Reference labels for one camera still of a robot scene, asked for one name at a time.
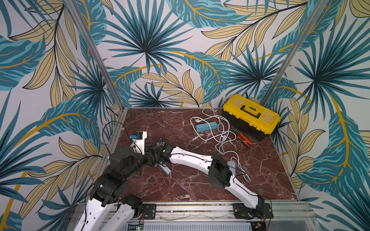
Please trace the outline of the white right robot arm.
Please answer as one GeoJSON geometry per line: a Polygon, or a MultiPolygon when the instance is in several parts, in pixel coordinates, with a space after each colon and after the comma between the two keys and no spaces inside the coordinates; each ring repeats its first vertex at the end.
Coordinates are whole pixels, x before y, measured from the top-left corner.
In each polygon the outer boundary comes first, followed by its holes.
{"type": "Polygon", "coordinates": [[[272,204],[248,189],[232,172],[220,154],[213,156],[196,154],[170,144],[157,145],[150,151],[158,164],[184,165],[202,171],[208,176],[210,185],[225,189],[242,202],[241,208],[236,208],[235,215],[241,219],[273,218],[272,204]]]}

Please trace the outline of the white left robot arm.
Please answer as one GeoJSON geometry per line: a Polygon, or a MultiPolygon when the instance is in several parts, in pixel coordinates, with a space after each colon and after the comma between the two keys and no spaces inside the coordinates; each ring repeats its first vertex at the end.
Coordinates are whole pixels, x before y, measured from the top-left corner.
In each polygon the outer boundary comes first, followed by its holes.
{"type": "Polygon", "coordinates": [[[158,158],[145,145],[147,132],[137,131],[129,138],[132,144],[111,154],[110,164],[93,183],[76,231],[120,231],[132,219],[139,220],[139,227],[144,225],[146,206],[142,199],[121,195],[127,181],[143,166],[155,166],[158,158]]]}

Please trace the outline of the grey power strip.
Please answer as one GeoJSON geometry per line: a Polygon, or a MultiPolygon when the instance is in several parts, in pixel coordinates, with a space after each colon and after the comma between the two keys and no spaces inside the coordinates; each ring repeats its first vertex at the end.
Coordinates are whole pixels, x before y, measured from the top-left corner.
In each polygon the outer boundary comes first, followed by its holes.
{"type": "Polygon", "coordinates": [[[229,169],[232,172],[232,175],[236,176],[236,170],[237,170],[236,162],[233,160],[229,160],[227,161],[227,164],[229,166],[229,169]]]}
{"type": "Polygon", "coordinates": [[[171,169],[166,165],[159,165],[159,167],[167,174],[170,175],[171,169]]]}

